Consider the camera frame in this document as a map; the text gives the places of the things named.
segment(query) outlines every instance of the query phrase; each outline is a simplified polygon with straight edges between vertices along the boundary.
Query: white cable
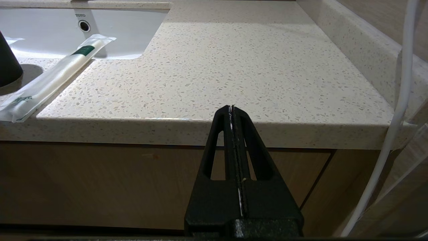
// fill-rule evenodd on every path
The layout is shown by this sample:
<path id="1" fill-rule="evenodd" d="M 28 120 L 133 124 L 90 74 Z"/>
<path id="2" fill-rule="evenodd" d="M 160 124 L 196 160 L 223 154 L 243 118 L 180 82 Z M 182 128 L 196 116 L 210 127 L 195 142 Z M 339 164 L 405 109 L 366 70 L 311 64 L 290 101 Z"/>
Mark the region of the white cable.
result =
<path id="1" fill-rule="evenodd" d="M 416 18 L 416 9 L 419 0 L 408 0 L 406 8 L 406 16 L 404 18 L 403 29 L 403 48 L 402 48 L 402 68 L 401 68 L 401 87 L 398 96 L 397 107 L 395 108 L 394 116 L 385 136 L 376 166 L 373 169 L 372 175 L 364 189 L 363 194 L 345 228 L 342 230 L 341 237 L 346 237 L 354 228 L 366 205 L 372 196 L 372 193 L 385 166 L 389 151 L 392 149 L 395 136 L 401 126 L 401 120 L 407 108 L 410 96 L 410 85 L 412 80 L 412 64 L 413 64 L 413 33 Z"/>

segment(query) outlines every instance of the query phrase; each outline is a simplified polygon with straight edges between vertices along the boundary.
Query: undermount sink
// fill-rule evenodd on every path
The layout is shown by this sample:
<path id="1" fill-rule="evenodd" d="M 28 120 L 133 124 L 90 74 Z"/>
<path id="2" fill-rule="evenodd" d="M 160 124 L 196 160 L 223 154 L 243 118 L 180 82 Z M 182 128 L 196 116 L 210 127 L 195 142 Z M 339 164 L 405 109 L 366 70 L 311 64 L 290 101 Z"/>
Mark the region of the undermount sink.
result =
<path id="1" fill-rule="evenodd" d="M 168 11 L 0 8 L 0 31 L 10 38 L 24 38 L 10 45 L 17 57 L 63 58 L 100 33 L 117 40 L 95 58 L 134 59 L 143 54 Z"/>

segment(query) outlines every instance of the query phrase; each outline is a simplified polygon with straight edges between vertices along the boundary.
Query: speckled quartz countertop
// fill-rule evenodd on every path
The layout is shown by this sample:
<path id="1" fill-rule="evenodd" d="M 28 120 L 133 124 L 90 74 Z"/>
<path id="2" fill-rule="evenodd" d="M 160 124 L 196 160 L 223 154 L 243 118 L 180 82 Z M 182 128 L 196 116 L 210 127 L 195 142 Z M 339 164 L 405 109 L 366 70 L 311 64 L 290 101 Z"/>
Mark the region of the speckled quartz countertop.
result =
<path id="1" fill-rule="evenodd" d="M 0 1 L 79 4 L 170 11 L 141 57 L 94 60 L 25 123 L 1 122 L 1 140 L 205 145 L 215 111 L 236 105 L 268 147 L 381 146 L 393 109 L 295 2 Z"/>

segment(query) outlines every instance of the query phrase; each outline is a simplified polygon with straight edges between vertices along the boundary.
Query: cabinet door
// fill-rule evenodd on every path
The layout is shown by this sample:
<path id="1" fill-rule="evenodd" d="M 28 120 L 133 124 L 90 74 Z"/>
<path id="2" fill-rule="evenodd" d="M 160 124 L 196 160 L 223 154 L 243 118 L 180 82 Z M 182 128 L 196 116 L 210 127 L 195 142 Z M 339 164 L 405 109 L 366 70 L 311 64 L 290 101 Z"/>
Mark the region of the cabinet door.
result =
<path id="1" fill-rule="evenodd" d="M 138 145 L 2 143 L 0 223 L 183 229 L 202 153 Z M 271 155 L 300 205 L 329 153 Z M 215 163 L 223 162 L 217 155 Z M 213 176 L 221 173 L 215 166 Z"/>

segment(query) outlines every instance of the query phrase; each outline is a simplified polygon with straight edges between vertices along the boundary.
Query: black cup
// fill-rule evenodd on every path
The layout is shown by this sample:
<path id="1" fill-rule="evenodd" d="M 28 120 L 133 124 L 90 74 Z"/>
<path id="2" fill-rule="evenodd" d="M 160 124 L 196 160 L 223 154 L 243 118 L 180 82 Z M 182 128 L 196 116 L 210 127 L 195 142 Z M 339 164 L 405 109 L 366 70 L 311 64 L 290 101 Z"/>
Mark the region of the black cup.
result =
<path id="1" fill-rule="evenodd" d="M 0 31 L 0 87 L 12 83 L 22 75 L 22 68 Z"/>

